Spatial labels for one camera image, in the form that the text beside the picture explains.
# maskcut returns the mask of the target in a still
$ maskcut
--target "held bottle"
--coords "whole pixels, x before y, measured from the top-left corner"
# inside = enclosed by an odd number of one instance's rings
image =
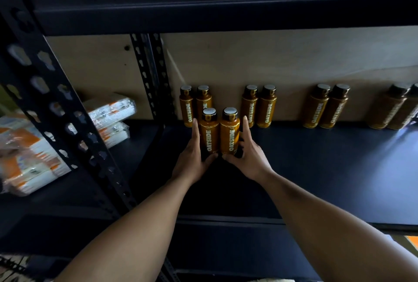
[[[337,84],[332,89],[332,92],[329,94],[329,100],[327,102],[327,107],[324,110],[324,113],[321,116],[319,121],[319,126],[322,128],[332,128],[340,116],[342,109],[348,100],[348,91],[350,86],[346,84]]]
[[[205,108],[199,123],[203,146],[209,153],[219,151],[219,121],[215,108]]]
[[[193,91],[190,85],[183,85],[180,88],[180,109],[183,116],[184,125],[191,127],[193,125]]]
[[[247,116],[248,126],[254,126],[255,105],[257,104],[257,85],[247,85],[241,98],[241,118]]]
[[[260,128],[267,128],[270,126],[273,119],[276,100],[276,87],[271,84],[264,85],[257,106],[257,126]]]
[[[370,107],[366,115],[366,124],[373,129],[386,127],[406,100],[405,95],[408,92],[408,84],[392,84]]]
[[[301,118],[304,127],[315,128],[318,125],[329,100],[328,93],[330,89],[331,87],[327,84],[318,84],[314,87],[302,109]]]
[[[212,108],[212,95],[209,93],[209,86],[201,85],[197,88],[196,95],[196,113],[198,119],[205,108]]]
[[[398,112],[393,116],[388,124],[388,128],[399,130],[404,128],[418,114],[418,83],[411,86],[411,90],[407,95]]]
[[[221,120],[221,152],[235,154],[239,139],[238,111],[234,107],[227,107],[222,112]]]

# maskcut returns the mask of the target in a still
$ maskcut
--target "black bottle cap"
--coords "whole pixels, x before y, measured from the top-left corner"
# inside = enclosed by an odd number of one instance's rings
[[[388,94],[393,97],[403,97],[409,92],[410,87],[406,83],[395,83],[390,86]]]
[[[180,94],[184,95],[184,96],[189,96],[192,95],[192,90],[191,90],[191,86],[190,85],[183,85],[180,88]]]
[[[257,85],[247,85],[244,89],[244,96],[255,96],[257,94]]]
[[[318,84],[312,90],[312,95],[315,97],[325,97],[328,95],[329,91],[331,90],[331,86],[327,84]]]
[[[350,86],[347,84],[336,84],[332,88],[332,96],[335,98],[343,98],[347,95],[348,91],[350,90]]]
[[[202,112],[202,119],[204,121],[215,121],[218,118],[215,108],[205,108]]]
[[[200,85],[197,87],[197,95],[198,96],[206,96],[209,94],[209,86],[207,85]]]
[[[263,87],[263,96],[272,96],[276,92],[276,87],[273,84],[267,84]]]
[[[224,108],[222,118],[227,121],[234,121],[238,117],[238,111],[235,107]]]
[[[409,95],[414,97],[418,96],[418,83],[412,84]]]

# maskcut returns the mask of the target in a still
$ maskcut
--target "person's left hand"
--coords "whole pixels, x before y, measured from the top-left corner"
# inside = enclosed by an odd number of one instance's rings
[[[180,153],[173,170],[173,178],[186,178],[191,184],[197,182],[217,158],[217,153],[212,153],[204,162],[200,157],[200,136],[197,119],[193,118],[191,139],[187,147]]]

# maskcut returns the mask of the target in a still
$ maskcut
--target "shelving unit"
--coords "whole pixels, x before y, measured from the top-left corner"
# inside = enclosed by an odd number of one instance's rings
[[[170,178],[191,131],[176,120],[160,32],[416,25],[416,1],[0,0],[0,82],[25,113],[38,114],[41,122],[34,125],[53,133],[51,145],[69,154],[63,160],[78,166],[27,197],[0,195],[0,251],[69,261]],[[88,138],[97,131],[44,36],[122,33],[131,36],[153,120],[126,121],[131,138],[109,151]],[[8,55],[11,43],[25,49],[31,66]],[[49,54],[54,71],[39,60],[40,51]],[[50,92],[34,89],[32,76],[43,77]],[[60,118],[48,106],[56,101],[66,112]],[[79,134],[65,132],[68,122]],[[357,123],[309,130],[274,122],[252,133],[272,167],[304,189],[386,233],[418,233],[416,125],[396,132]],[[87,154],[77,150],[80,140],[89,146]],[[212,274],[219,281],[319,279],[264,190],[222,159],[187,193],[163,272],[181,281],[212,281]]]

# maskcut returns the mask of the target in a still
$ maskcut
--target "person's left arm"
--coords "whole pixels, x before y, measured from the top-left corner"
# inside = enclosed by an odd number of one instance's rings
[[[205,162],[201,161],[196,119],[192,130],[172,178],[89,243],[56,282],[154,282],[157,279],[181,201],[217,156],[212,154]]]

